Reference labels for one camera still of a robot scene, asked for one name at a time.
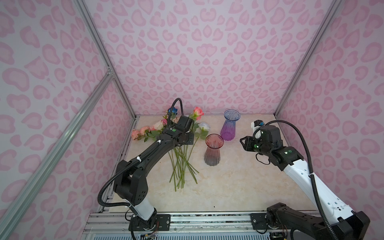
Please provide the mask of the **pale blue white rose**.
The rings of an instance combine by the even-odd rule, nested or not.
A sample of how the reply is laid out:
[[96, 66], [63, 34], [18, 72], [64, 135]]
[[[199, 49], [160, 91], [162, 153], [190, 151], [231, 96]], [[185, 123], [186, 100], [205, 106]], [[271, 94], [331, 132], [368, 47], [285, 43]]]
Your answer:
[[199, 123], [199, 129], [201, 130], [201, 132], [209, 132], [211, 127], [207, 123], [201, 122]]

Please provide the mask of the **red pink rose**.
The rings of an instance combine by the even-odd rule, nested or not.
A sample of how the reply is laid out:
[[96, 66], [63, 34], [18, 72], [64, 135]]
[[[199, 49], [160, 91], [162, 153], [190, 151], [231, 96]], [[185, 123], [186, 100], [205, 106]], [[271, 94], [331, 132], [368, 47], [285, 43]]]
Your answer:
[[199, 123], [201, 123], [200, 120], [203, 117], [203, 115], [204, 115], [204, 112], [200, 107], [195, 107], [193, 112], [189, 115], [189, 117], [193, 120], [191, 133], [193, 133], [194, 136], [192, 137], [192, 148], [190, 150], [188, 149], [188, 147], [186, 148], [187, 156], [186, 156], [186, 160], [185, 160], [185, 169], [190, 172], [191, 176], [194, 179], [196, 178], [196, 173], [198, 173], [198, 171], [190, 163], [190, 158], [192, 156], [192, 153], [193, 153], [193, 150], [196, 146], [197, 141], [199, 139], [204, 140], [208, 136], [208, 133], [209, 133], [209, 132], [201, 132], [201, 130], [199, 129]]

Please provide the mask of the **red grey glass vase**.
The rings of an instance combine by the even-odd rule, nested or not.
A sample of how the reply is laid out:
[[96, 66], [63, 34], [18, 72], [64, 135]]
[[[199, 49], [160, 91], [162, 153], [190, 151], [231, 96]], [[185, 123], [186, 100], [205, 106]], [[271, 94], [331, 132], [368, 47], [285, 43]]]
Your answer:
[[220, 149], [224, 145], [223, 138], [218, 134], [210, 134], [206, 137], [205, 143], [207, 145], [205, 163], [211, 167], [218, 165], [221, 160]]

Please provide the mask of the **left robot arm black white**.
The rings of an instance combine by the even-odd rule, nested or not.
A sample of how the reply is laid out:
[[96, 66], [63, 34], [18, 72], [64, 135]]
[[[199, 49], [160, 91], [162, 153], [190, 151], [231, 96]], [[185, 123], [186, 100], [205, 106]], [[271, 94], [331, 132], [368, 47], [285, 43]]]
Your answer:
[[131, 230], [152, 230], [156, 225], [157, 210], [151, 205], [147, 176], [152, 168], [169, 151], [183, 145], [191, 145], [193, 120], [181, 116], [177, 123], [166, 126], [141, 154], [130, 161], [118, 163], [113, 181], [113, 191], [121, 198], [115, 207], [124, 206], [132, 211]]

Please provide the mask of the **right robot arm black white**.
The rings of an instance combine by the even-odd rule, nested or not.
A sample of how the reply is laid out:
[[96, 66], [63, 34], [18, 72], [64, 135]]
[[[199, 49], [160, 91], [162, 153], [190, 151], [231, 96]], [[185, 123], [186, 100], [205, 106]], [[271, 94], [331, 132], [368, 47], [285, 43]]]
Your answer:
[[300, 231], [315, 240], [362, 240], [370, 219], [364, 212], [354, 211], [343, 202], [314, 173], [308, 146], [303, 142], [306, 156], [291, 146], [285, 146], [276, 121], [252, 122], [252, 136], [240, 140], [247, 152], [268, 157], [272, 164], [289, 176], [317, 207], [320, 216], [315, 217], [277, 203], [267, 208], [262, 228], [264, 230]]

